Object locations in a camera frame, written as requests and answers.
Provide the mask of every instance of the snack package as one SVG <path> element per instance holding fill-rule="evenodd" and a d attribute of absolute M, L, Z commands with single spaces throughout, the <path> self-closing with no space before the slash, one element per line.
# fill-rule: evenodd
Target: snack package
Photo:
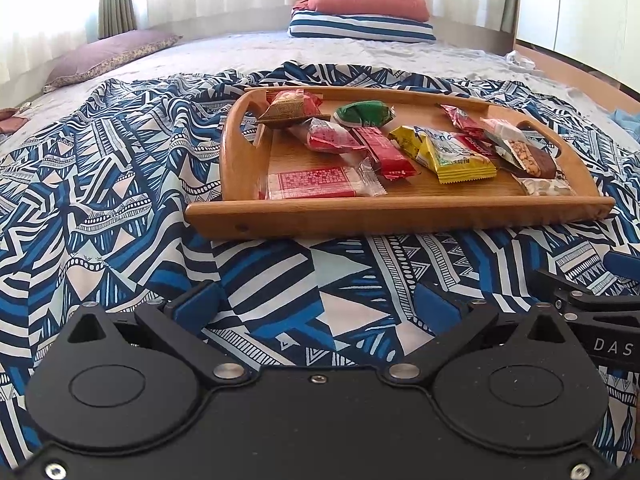
<path fill-rule="evenodd" d="M 312 117 L 330 118 L 329 115 L 320 111 L 322 99 L 302 88 L 268 91 L 267 102 L 269 107 L 256 122 L 272 128 L 285 128 Z"/>
<path fill-rule="evenodd" d="M 348 128 L 384 126 L 395 116 L 394 109 L 382 101 L 359 101 L 341 106 L 334 112 L 335 121 Z"/>
<path fill-rule="evenodd" d="M 464 110 L 450 105 L 440 105 L 446 114 L 451 118 L 453 125 L 466 133 L 470 137 L 476 139 L 484 139 L 484 128 L 480 124 L 476 123 L 471 117 L 467 115 Z"/>
<path fill-rule="evenodd" d="M 367 149 L 340 124 L 322 119 L 309 119 L 290 126 L 288 130 L 313 152 L 347 153 Z"/>
<path fill-rule="evenodd" d="M 516 181 L 529 196 L 573 196 L 574 190 L 558 178 L 517 178 Z"/>
<path fill-rule="evenodd" d="M 438 176 L 441 184 L 491 178 L 491 161 L 460 142 L 455 134 L 420 126 L 400 126 L 390 133 L 413 160 Z"/>
<path fill-rule="evenodd" d="M 352 132 L 368 147 L 373 168 L 387 180 L 408 178 L 420 173 L 378 128 L 354 128 Z"/>
<path fill-rule="evenodd" d="M 267 177 L 267 198 L 335 198 L 386 194 L 365 158 L 357 168 L 335 166 L 320 170 L 286 171 Z"/>
<path fill-rule="evenodd" d="M 507 121 L 482 119 L 487 137 L 495 144 L 495 151 L 504 160 L 535 178 L 553 179 L 560 171 L 556 160 L 534 146 L 522 131 Z"/>

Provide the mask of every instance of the blue cloth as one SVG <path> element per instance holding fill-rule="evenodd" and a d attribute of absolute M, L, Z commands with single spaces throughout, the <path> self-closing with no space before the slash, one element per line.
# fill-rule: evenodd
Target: blue cloth
<path fill-rule="evenodd" d="M 294 38 L 354 38 L 356 40 L 433 43 L 433 26 L 405 18 L 377 14 L 323 14 L 295 10 L 289 25 Z"/>
<path fill-rule="evenodd" d="M 631 115 L 624 110 L 616 110 L 609 117 L 637 142 L 640 142 L 640 114 Z"/>
<path fill-rule="evenodd" d="M 519 110 L 569 142 L 616 206 L 599 222 L 484 232 L 203 239 L 184 210 L 221 198 L 220 140 L 233 103 L 251 88 L 297 84 L 474 96 Z M 252 139 L 255 118 L 245 117 L 242 130 Z M 456 300 L 485 298 L 520 313 L 536 302 L 522 276 L 539 267 L 597 294 L 637 294 L 599 255 L 624 245 L 638 254 L 638 196 L 638 154 L 571 105 L 516 81 L 294 62 L 249 75 L 107 80 L 73 114 L 0 159 L 0 460 L 15 465 L 40 445 L 22 394 L 83 301 L 131 311 L 210 279 L 228 303 L 202 338 L 247 365 L 381 367 L 427 343 L 430 324 L 442 326 L 435 309 L 416 312 L 420 280 Z M 628 462 L 638 375 L 601 372 L 611 408 L 596 444 L 610 460 Z"/>

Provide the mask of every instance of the silver pin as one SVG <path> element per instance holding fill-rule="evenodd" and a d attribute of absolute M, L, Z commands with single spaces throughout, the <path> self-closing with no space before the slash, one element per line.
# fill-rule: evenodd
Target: silver pin
<path fill-rule="evenodd" d="M 312 375 L 311 377 L 309 377 L 309 380 L 313 384 L 327 384 L 327 382 L 329 381 L 326 375 Z"/>
<path fill-rule="evenodd" d="M 239 379 L 244 374 L 244 367 L 237 363 L 222 363 L 213 368 L 213 374 L 219 379 Z"/>
<path fill-rule="evenodd" d="M 578 464 L 571 469 L 571 480 L 587 480 L 591 475 L 591 468 L 586 464 Z"/>
<path fill-rule="evenodd" d="M 398 363 L 389 367 L 389 375 L 394 379 L 415 379 L 420 375 L 420 368 L 411 363 Z"/>
<path fill-rule="evenodd" d="M 44 468 L 44 473 L 51 480 L 63 480 L 66 478 L 66 469 L 55 462 L 47 464 Z"/>

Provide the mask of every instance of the purple pillow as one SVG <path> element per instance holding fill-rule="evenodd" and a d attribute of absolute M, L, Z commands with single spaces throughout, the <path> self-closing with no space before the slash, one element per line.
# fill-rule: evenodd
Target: purple pillow
<path fill-rule="evenodd" d="M 131 61 L 164 50 L 181 36 L 160 30 L 130 30 L 111 38 L 89 43 L 64 55 L 49 74 L 43 92 L 53 92 L 126 65 Z"/>

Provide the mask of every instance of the white bed sheet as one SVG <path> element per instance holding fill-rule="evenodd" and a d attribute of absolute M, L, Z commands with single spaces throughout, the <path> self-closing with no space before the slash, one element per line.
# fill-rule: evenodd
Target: white bed sheet
<path fill-rule="evenodd" d="M 30 122 L 0 146 L 5 153 L 47 124 L 76 110 L 104 80 L 152 79 L 175 73 L 215 74 L 227 68 L 241 73 L 272 70 L 288 60 L 302 63 L 352 63 L 407 70 L 439 77 L 518 80 L 534 92 L 569 102 L 618 144 L 640 150 L 640 144 L 611 121 L 606 110 L 583 92 L 552 81 L 539 70 L 526 70 L 479 50 L 446 44 L 380 43 L 330 38 L 290 38 L 285 32 L 236 34 L 179 44 L 137 60 L 91 81 L 46 94 L 24 115 Z"/>

